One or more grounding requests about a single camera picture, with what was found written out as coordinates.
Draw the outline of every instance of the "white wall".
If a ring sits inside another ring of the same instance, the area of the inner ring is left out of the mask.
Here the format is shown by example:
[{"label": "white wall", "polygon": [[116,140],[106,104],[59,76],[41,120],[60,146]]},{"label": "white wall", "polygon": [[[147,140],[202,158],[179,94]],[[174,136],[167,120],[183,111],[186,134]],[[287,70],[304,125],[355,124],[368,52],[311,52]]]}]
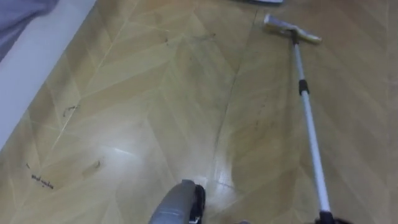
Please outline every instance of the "white wall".
[{"label": "white wall", "polygon": [[95,0],[60,0],[34,19],[0,62],[0,148],[52,71]]}]

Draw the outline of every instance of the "silver telescopic handle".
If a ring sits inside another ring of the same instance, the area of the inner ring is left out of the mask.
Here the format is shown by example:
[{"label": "silver telescopic handle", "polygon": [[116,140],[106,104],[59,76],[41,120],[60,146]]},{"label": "silver telescopic handle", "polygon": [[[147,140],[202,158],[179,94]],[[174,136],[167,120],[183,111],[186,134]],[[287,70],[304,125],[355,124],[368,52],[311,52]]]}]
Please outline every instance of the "silver telescopic handle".
[{"label": "silver telescopic handle", "polygon": [[[305,84],[305,88],[308,88],[307,82],[305,81],[304,77],[304,70],[300,55],[300,47],[298,44],[294,44],[294,52],[295,52],[299,80],[300,82],[303,82]],[[315,182],[317,184],[320,210],[324,212],[329,212],[330,206],[329,206],[328,192],[326,190],[325,176],[323,175],[321,156],[319,153],[317,134],[315,132],[315,125],[313,123],[313,116],[311,111],[310,98],[308,95],[308,89],[300,90],[300,94],[304,104],[305,118],[307,120],[308,137],[310,139],[312,163],[315,173]]]}]

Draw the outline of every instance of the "white object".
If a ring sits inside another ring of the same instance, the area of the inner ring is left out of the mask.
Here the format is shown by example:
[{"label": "white object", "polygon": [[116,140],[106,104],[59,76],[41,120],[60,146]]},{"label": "white object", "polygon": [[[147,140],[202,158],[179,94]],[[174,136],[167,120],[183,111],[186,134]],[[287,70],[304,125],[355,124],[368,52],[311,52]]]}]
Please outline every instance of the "white object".
[{"label": "white object", "polygon": [[[299,80],[304,80],[305,79],[304,70],[301,61],[300,47],[298,44],[294,45],[294,52],[295,52]],[[320,210],[324,212],[330,212],[328,192],[326,190],[325,176],[323,175],[321,156],[319,153],[317,134],[315,132],[315,125],[313,122],[313,116],[312,116],[312,110],[311,110],[311,104],[308,92],[303,91],[301,97],[304,104],[305,118],[307,121],[308,137],[310,141],[312,163],[315,173],[315,182],[317,184]]]},{"label": "white object", "polygon": [[48,15],[35,18],[0,62],[0,149],[95,0],[60,0]]}]

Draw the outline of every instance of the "wooden floor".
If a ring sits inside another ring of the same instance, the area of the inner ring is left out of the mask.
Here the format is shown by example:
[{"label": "wooden floor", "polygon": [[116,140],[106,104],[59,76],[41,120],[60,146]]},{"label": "wooden floor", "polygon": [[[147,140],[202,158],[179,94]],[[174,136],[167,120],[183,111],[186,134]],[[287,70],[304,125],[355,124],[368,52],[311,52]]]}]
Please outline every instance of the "wooden floor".
[{"label": "wooden floor", "polygon": [[317,215],[288,39],[302,57],[335,215],[398,221],[398,3],[98,0],[0,155],[0,223],[147,223],[181,179],[205,223]]}]

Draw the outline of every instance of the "flat mop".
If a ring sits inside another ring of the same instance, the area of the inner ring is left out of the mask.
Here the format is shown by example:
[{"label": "flat mop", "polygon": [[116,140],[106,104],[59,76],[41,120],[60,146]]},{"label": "flat mop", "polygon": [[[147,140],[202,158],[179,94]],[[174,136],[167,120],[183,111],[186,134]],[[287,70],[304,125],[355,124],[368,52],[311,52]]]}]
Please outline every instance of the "flat mop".
[{"label": "flat mop", "polygon": [[[317,134],[313,123],[311,104],[309,98],[309,89],[305,81],[304,70],[300,56],[299,39],[319,44],[321,38],[309,34],[299,27],[277,20],[267,15],[264,19],[265,28],[289,35],[294,46],[294,54],[298,70],[298,91],[304,104],[305,118],[307,120],[308,136],[312,154],[313,169],[315,173],[315,183],[317,186],[318,199],[320,205],[319,218],[315,220],[316,224],[349,224],[339,218],[334,218],[329,206],[328,193],[326,191],[325,177],[323,175],[322,162],[320,158]],[[187,224],[201,223],[205,209],[205,189],[195,184],[191,180],[183,180],[170,190],[160,205],[152,215],[150,224]]]},{"label": "flat mop", "polygon": [[296,59],[296,66],[298,71],[298,92],[303,101],[304,105],[304,113],[307,122],[307,131],[308,137],[310,141],[310,149],[312,155],[312,163],[315,174],[315,183],[317,186],[318,192],[318,200],[320,206],[319,218],[315,220],[316,224],[348,224],[349,222],[339,219],[333,218],[333,215],[330,211],[328,192],[326,190],[325,184],[325,176],[323,175],[323,168],[321,157],[319,153],[317,134],[315,132],[315,126],[313,123],[313,116],[310,104],[309,93],[307,81],[305,81],[304,77],[304,69],[301,61],[300,47],[299,47],[299,39],[306,40],[307,42],[311,42],[314,44],[319,44],[322,39],[315,35],[309,34],[299,27],[289,24],[284,21],[280,21],[275,17],[272,17],[270,14],[266,15],[264,18],[264,25],[266,29],[280,32],[281,34],[289,35],[292,39],[294,54]]}]

